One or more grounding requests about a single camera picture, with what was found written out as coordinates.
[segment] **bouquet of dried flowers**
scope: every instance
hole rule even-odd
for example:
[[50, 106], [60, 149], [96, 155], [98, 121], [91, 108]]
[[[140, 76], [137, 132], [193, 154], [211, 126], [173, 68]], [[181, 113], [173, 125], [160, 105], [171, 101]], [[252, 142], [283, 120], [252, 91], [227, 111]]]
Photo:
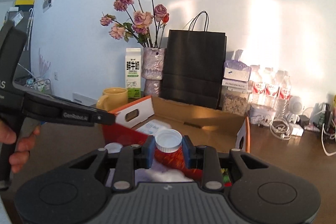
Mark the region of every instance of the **bouquet of dried flowers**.
[[[126, 42], [129, 41], [130, 37], [134, 37], [143, 47], [160, 47], [162, 41], [162, 35], [164, 28], [169, 20], [169, 13], [167, 13], [166, 7], [162, 4], [154, 6], [154, 0], [152, 1], [153, 14], [151, 12], [144, 12], [142, 9], [140, 0], [137, 0], [140, 10], [135, 8], [134, 0], [115, 0], [113, 6], [117, 11], [126, 12], [129, 15], [131, 22], [120, 23], [117, 21], [116, 16], [106, 14], [100, 20], [100, 24], [103, 26], [108, 26], [112, 22], [114, 25], [109, 32], [110, 36], [114, 39], [124, 38]], [[130, 15], [128, 9], [133, 10], [133, 16]], [[149, 26], [155, 23], [155, 40], [150, 34]], [[158, 43], [158, 36], [160, 29], [161, 39]]]

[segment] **open box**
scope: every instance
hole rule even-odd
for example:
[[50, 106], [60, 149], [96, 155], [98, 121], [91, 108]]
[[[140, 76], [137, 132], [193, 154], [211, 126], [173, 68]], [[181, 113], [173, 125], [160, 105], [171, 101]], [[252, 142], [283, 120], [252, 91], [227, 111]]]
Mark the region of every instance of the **open box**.
[[103, 125], [106, 144], [123, 146], [143, 143], [147, 136], [136, 129], [157, 119], [171, 125], [182, 135], [188, 135], [194, 145], [209, 145], [218, 152], [240, 148], [250, 152], [250, 126], [247, 116], [221, 110], [188, 105], [159, 97], [147, 96], [110, 111], [115, 124]]

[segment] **vase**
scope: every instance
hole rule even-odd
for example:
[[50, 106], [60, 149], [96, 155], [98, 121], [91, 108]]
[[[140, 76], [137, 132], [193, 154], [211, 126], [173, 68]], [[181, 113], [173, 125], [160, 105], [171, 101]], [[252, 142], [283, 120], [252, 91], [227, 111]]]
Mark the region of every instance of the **vase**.
[[165, 52], [165, 48], [145, 47], [143, 49], [141, 73], [143, 78], [148, 80], [162, 80]]
[[146, 79], [143, 94], [145, 96], [152, 95], [152, 96], [155, 96], [155, 97], [159, 97], [160, 92], [161, 92], [161, 82], [162, 82], [162, 80]]

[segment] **yellow mug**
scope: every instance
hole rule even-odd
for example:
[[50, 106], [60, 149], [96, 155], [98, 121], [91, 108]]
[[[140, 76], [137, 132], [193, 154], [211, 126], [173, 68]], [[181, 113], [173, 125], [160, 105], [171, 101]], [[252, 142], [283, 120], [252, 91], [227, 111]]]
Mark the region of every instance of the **yellow mug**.
[[124, 88], [107, 88], [98, 99], [96, 108], [111, 111], [128, 103], [128, 90]]

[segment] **brown table surface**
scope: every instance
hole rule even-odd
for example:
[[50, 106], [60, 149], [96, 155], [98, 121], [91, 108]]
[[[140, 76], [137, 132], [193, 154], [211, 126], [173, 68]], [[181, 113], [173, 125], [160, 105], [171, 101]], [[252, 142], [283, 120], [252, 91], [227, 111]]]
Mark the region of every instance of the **brown table surface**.
[[[234, 144], [228, 143], [228, 152]], [[46, 123], [37, 138], [36, 147], [23, 170], [14, 176], [11, 188], [1, 194], [13, 224], [20, 223], [13, 205], [13, 197], [27, 180], [70, 160], [104, 146], [99, 126], [93, 128]], [[336, 150], [330, 145], [329, 150]], [[268, 128], [251, 126], [251, 154], [288, 172], [301, 176], [317, 186], [322, 197], [321, 207], [314, 223], [336, 223], [335, 198], [336, 155], [324, 154], [320, 139], [312, 132], [278, 140]]]

